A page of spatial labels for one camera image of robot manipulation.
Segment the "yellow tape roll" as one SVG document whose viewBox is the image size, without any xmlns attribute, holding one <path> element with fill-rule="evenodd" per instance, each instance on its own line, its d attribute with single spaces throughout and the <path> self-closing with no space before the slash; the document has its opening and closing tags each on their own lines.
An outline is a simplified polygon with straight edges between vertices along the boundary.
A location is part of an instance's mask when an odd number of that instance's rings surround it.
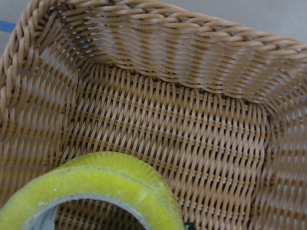
<svg viewBox="0 0 307 230">
<path fill-rule="evenodd" d="M 1 209 L 0 227 L 52 230 L 58 206 L 79 199 L 114 204 L 147 230 L 184 229 L 177 201 L 160 173 L 118 152 L 87 154 L 29 181 Z"/>
</svg>

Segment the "brown wicker basket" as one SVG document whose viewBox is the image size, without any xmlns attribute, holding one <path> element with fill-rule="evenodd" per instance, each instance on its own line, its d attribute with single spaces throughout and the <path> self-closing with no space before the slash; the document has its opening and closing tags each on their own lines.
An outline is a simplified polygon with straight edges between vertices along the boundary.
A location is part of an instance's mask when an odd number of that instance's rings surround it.
<svg viewBox="0 0 307 230">
<path fill-rule="evenodd" d="M 33 0 L 0 59 L 0 203 L 97 151 L 198 230 L 307 227 L 307 46 L 153 0 Z"/>
</svg>

